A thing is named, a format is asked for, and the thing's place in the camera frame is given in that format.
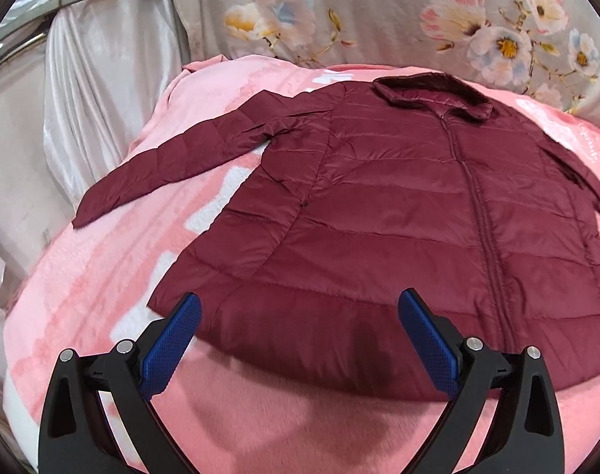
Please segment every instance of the maroon puffer jacket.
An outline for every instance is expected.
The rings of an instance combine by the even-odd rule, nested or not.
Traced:
[[[600,373],[600,182],[534,123],[442,74],[263,91],[102,179],[84,226],[271,143],[149,306],[186,291],[199,336],[321,386],[438,399],[397,320],[415,287],[492,348],[544,353],[555,389]]]

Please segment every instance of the pink bedspread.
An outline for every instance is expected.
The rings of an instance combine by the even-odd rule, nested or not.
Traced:
[[[189,126],[235,109],[267,89],[292,96],[339,80],[409,75],[419,68],[342,66],[309,70],[258,56],[187,66],[160,99],[130,156]],[[479,90],[516,107],[574,150],[600,178],[600,130],[531,99]],[[56,357],[108,351],[157,318],[146,301],[163,273],[207,229],[260,151],[197,178],[163,187],[80,231],[68,227],[44,254],[8,318],[9,376],[38,423]],[[194,341],[168,389],[153,400],[203,474],[397,473],[422,444],[443,404],[364,399],[260,372]],[[600,437],[600,376],[558,393],[571,473]],[[116,428],[113,403],[108,413]],[[459,467],[473,462],[495,403],[490,401]],[[117,432],[127,460],[140,460]]]

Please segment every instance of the floral curtain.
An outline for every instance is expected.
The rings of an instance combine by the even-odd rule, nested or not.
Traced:
[[[600,18],[587,0],[176,0],[195,58],[446,71],[600,126]]]

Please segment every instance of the blue gripper pad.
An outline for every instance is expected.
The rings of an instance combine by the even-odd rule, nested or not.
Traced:
[[[200,322],[201,301],[190,294],[143,360],[138,389],[147,401],[166,389]]]
[[[437,390],[453,399],[460,388],[458,359],[430,316],[409,291],[401,293],[398,310],[401,325],[410,337],[432,383]]]

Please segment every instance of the stand-up collar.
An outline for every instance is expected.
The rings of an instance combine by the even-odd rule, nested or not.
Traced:
[[[378,78],[374,85],[381,96],[393,105],[429,101],[429,91],[438,91],[435,101],[465,110],[478,121],[488,120],[493,111],[493,103],[484,94],[445,73],[388,76]]]

